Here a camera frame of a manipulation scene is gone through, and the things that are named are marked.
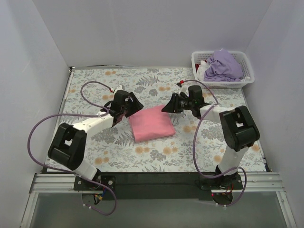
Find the pink t shirt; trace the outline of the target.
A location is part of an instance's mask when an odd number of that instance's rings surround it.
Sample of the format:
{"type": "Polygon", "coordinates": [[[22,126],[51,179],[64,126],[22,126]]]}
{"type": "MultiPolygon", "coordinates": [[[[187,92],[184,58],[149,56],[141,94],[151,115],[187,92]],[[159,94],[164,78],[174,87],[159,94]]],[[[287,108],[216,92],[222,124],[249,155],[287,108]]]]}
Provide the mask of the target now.
{"type": "Polygon", "coordinates": [[[129,117],[136,143],[173,136],[175,129],[169,114],[162,112],[165,105],[140,110],[129,117]]]}

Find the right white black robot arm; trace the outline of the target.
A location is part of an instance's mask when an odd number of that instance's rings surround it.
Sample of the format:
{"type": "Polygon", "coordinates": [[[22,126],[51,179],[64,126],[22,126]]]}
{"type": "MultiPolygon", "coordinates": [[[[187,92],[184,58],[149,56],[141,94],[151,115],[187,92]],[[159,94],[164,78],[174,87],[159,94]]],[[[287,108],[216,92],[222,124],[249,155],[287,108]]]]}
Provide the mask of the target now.
{"type": "Polygon", "coordinates": [[[213,186],[224,188],[232,186],[238,176],[238,169],[244,154],[260,138],[259,130],[246,106],[229,109],[218,103],[205,102],[199,85],[188,87],[188,93],[180,91],[171,96],[170,101],[162,108],[162,112],[180,114],[191,111],[201,122],[204,120],[221,124],[226,149],[221,162],[216,166],[212,176],[200,176],[210,180],[213,186]]]}

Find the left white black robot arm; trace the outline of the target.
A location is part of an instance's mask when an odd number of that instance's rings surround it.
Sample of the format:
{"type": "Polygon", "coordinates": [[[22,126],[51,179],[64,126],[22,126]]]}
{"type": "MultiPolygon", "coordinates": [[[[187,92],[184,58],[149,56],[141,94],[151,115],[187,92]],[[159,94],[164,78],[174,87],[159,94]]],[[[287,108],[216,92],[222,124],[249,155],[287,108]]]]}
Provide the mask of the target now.
{"type": "Polygon", "coordinates": [[[97,181],[100,171],[85,160],[87,139],[114,127],[124,117],[130,117],[142,109],[143,105],[133,92],[117,90],[114,99],[106,103],[96,117],[59,125],[48,150],[48,157],[84,179],[97,181]]]}

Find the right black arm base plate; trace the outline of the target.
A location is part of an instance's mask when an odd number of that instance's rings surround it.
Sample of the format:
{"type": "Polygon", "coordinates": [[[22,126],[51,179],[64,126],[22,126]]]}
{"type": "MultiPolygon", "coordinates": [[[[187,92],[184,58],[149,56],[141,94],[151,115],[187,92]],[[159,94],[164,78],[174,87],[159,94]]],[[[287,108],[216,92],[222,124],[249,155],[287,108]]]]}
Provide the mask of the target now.
{"type": "Polygon", "coordinates": [[[243,184],[239,174],[221,176],[214,179],[209,179],[200,176],[195,181],[198,187],[202,190],[242,190],[243,184]]]}

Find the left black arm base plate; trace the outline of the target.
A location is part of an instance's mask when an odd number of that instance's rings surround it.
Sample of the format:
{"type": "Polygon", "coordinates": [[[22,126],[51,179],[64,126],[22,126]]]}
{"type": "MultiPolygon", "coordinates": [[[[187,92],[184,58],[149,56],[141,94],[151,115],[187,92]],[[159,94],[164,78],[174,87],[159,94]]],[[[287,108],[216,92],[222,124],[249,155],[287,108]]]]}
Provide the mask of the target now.
{"type": "MultiPolygon", "coordinates": [[[[115,176],[110,175],[99,175],[95,182],[99,182],[110,189],[115,189],[116,178],[115,176]]],[[[73,190],[103,190],[104,188],[98,184],[94,184],[92,182],[86,181],[83,178],[76,176],[73,190]]]]}

